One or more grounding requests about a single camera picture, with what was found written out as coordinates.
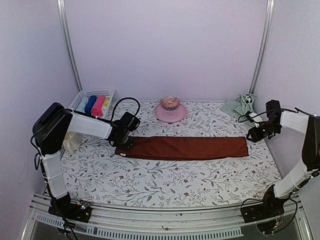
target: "floral tablecloth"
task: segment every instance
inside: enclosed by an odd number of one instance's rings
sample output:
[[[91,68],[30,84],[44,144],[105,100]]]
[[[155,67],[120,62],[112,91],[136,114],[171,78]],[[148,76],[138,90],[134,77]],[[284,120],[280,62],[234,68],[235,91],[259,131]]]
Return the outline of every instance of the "floral tablecloth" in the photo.
[[[222,103],[182,104],[187,116],[164,123],[154,115],[156,102],[142,102],[137,115],[141,124],[132,136],[238,137],[248,132],[244,123],[220,110]],[[122,102],[114,119],[135,109],[134,102]],[[281,179],[263,140],[247,142],[247,157],[166,161],[124,158],[115,155],[105,139],[81,137],[76,153],[66,151],[61,160],[67,190],[78,200],[151,208],[228,205],[257,198],[257,193]]]

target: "rolled towel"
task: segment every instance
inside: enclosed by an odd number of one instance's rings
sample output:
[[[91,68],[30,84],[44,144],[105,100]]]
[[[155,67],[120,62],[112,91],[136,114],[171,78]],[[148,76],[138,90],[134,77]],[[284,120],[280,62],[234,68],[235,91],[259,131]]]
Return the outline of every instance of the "rolled towel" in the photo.
[[[83,96],[81,99],[81,102],[79,103],[78,107],[76,108],[76,111],[84,113],[85,107],[86,107],[88,101],[89,101],[89,98],[87,98],[86,96]]]
[[[95,104],[93,105],[93,108],[91,109],[91,113],[95,117],[100,117],[102,116],[102,104],[104,104],[106,97],[105,96],[98,96],[96,98]]]
[[[101,107],[102,115],[105,114],[105,112],[106,112],[109,100],[110,100],[110,96],[106,96],[105,99],[104,99],[104,102],[102,104],[102,107]]]
[[[91,109],[93,108],[95,102],[97,100],[97,96],[91,96],[88,100],[88,103],[85,105],[84,113],[88,116],[91,115]]]

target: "bowl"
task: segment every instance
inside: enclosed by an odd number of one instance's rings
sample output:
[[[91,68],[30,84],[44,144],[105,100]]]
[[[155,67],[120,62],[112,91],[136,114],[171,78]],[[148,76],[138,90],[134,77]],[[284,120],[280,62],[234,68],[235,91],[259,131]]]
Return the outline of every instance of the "bowl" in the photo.
[[[160,101],[161,106],[168,111],[175,110],[179,106],[179,98],[175,96],[165,96]]]

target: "folded brown towel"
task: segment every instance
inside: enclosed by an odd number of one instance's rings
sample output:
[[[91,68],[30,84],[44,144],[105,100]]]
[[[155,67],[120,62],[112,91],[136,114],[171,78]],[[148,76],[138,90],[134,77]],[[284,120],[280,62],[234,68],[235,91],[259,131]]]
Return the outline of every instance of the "folded brown towel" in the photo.
[[[248,156],[244,137],[133,137],[129,150],[117,147],[115,154],[148,160],[213,160]]]

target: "white basket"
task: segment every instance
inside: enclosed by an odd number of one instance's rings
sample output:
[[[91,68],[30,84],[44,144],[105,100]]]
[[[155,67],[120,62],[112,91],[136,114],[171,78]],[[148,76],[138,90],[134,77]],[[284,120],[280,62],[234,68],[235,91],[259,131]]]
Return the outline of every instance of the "white basket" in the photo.
[[[110,96],[110,100],[108,105],[106,106],[106,110],[103,114],[103,118],[107,119],[108,116],[108,112],[111,106],[111,102],[112,102],[112,98],[114,96],[115,90],[112,88],[109,89],[97,89],[97,90],[82,90],[80,92],[78,92],[78,94],[75,96],[75,98],[73,99],[73,101],[71,102],[71,104],[69,105],[70,109],[74,109],[76,110],[77,107],[79,106],[81,99],[83,97],[88,97],[90,98],[91,96]]]

